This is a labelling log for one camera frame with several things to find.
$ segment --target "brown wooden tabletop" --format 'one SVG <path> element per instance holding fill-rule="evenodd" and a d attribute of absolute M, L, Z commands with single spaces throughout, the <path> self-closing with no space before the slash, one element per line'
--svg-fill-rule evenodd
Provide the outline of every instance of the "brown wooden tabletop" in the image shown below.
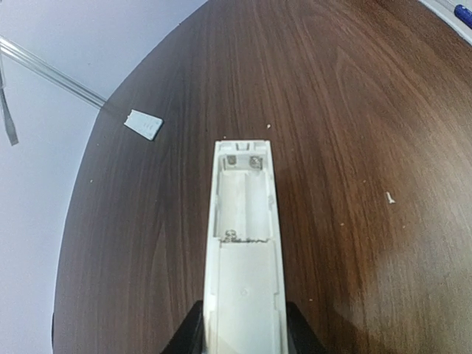
<path fill-rule="evenodd" d="M 98 115 L 55 353 L 166 345 L 203 296 L 225 137 L 271 141 L 287 300 L 333 353 L 471 352 L 472 48 L 413 0 L 210 0 Z"/>

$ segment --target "metal strip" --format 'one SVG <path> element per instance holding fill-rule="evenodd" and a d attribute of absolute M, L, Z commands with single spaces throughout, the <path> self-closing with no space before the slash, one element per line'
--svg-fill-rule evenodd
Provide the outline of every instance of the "metal strip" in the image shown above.
<path fill-rule="evenodd" d="M 2 54 L 5 54 L 7 57 L 20 63 L 22 66 L 30 69 L 34 73 L 44 77 L 52 83 L 55 83 L 62 89 L 69 91 L 88 104 L 98 109 L 105 105 L 105 98 L 89 90 L 84 85 L 58 71 L 44 60 L 38 58 L 31 52 L 28 52 L 25 48 L 21 48 L 18 44 L 14 44 L 7 40 L 3 36 L 0 36 L 0 50 Z"/>

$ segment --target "white surface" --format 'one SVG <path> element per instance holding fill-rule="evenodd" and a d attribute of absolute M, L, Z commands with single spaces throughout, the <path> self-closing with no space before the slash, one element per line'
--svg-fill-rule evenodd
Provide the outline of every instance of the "white surface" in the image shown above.
<path fill-rule="evenodd" d="M 0 353 L 51 352 L 60 241 L 97 110 L 4 59 L 20 143 L 0 128 Z"/>
<path fill-rule="evenodd" d="M 0 34 L 107 97 L 203 2 L 3 0 Z M 0 127 L 0 353 L 46 354 L 63 225 L 97 111 L 4 66 L 20 144 Z"/>
<path fill-rule="evenodd" d="M 464 5 L 472 9 L 472 0 L 420 0 L 427 8 L 451 26 L 462 38 L 472 45 L 472 29 L 454 15 L 455 5 Z"/>
<path fill-rule="evenodd" d="M 288 353 L 269 142 L 216 142 L 204 286 L 209 354 Z"/>
<path fill-rule="evenodd" d="M 132 110 L 125 125 L 147 140 L 153 140 L 162 125 L 162 119 Z"/>
<path fill-rule="evenodd" d="M 204 0 L 3 0 L 1 34 L 108 98 Z"/>

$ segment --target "wood grain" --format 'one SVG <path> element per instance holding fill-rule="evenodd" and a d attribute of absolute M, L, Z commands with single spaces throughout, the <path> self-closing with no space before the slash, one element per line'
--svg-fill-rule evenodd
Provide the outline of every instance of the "wood grain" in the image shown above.
<path fill-rule="evenodd" d="M 224 137 L 271 140 L 287 299 L 325 346 L 469 353 L 471 58 L 415 1 L 210 0 L 97 118 L 60 254 L 55 353 L 167 343 L 203 294 Z M 123 126 L 131 109 L 164 119 L 155 142 Z"/>

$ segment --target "small white scrap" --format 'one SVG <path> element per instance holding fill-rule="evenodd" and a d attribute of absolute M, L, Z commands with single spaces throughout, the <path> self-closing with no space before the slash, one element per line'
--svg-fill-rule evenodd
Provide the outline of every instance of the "small white scrap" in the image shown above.
<path fill-rule="evenodd" d="M 386 194 L 386 199 L 389 202 L 389 204 L 395 204 L 396 203 L 396 201 L 390 195 L 390 192 L 385 192 L 385 194 Z"/>
<path fill-rule="evenodd" d="M 156 137 L 163 122 L 164 121 L 160 118 L 132 110 L 125 125 L 147 140 L 152 141 Z"/>

